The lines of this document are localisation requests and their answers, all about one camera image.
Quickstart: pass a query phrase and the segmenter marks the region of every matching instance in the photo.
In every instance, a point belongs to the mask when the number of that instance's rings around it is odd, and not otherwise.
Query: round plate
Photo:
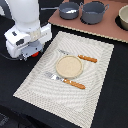
[[[56,71],[63,78],[75,78],[82,73],[83,64],[78,57],[67,55],[57,61]]]

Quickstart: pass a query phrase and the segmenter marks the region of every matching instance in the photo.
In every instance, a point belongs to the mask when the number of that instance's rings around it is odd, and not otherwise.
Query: wooden handle
[[[95,59],[95,58],[91,58],[91,57],[87,57],[87,56],[83,56],[83,55],[78,55],[78,57],[79,57],[80,59],[92,61],[92,62],[94,62],[94,63],[97,62],[97,59]]]
[[[84,85],[79,84],[79,83],[76,83],[76,82],[71,81],[71,80],[68,80],[68,79],[64,79],[63,82],[64,82],[64,83],[67,83],[67,84],[70,84],[70,85],[72,85],[72,86],[75,86],[75,87],[77,87],[77,88],[80,88],[80,89],[85,89],[85,86],[84,86]]]

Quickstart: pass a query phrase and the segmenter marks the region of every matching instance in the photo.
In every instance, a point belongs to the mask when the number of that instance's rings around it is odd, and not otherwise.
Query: placemat
[[[114,45],[60,31],[44,55],[13,96],[53,113],[82,128],[91,126],[96,105]],[[82,74],[72,79],[84,84],[82,90],[47,78],[56,75],[55,64],[64,56],[58,49],[96,58],[97,63],[82,60]]]
[[[84,4],[89,2],[92,2],[92,0],[84,0]],[[126,30],[121,29],[121,27],[118,26],[115,21],[116,17],[119,15],[119,10],[128,3],[115,2],[109,0],[102,0],[102,3],[104,5],[109,4],[109,9],[105,11],[103,19],[100,23],[94,25],[82,23],[80,20],[82,16],[81,8],[79,9],[79,16],[76,19],[62,19],[59,15],[59,10],[56,10],[54,14],[50,17],[48,22],[56,26],[128,43],[128,32]]]

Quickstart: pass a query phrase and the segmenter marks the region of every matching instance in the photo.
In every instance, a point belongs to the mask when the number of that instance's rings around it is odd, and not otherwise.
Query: bowl
[[[119,10],[119,17],[121,25],[125,30],[128,30],[128,5],[122,7]]]

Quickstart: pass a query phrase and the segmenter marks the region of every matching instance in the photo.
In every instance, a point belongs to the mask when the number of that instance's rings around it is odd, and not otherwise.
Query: pot
[[[60,17],[66,20],[75,19],[79,15],[79,5],[74,2],[65,2],[54,8],[41,8],[41,10],[47,9],[58,9]]]
[[[92,1],[87,4],[80,3],[82,9],[82,19],[87,24],[96,24],[101,22],[105,11],[109,8],[109,4],[105,5],[99,1]]]
[[[128,5],[122,7],[119,10],[119,17],[121,25],[125,30],[128,30]]]

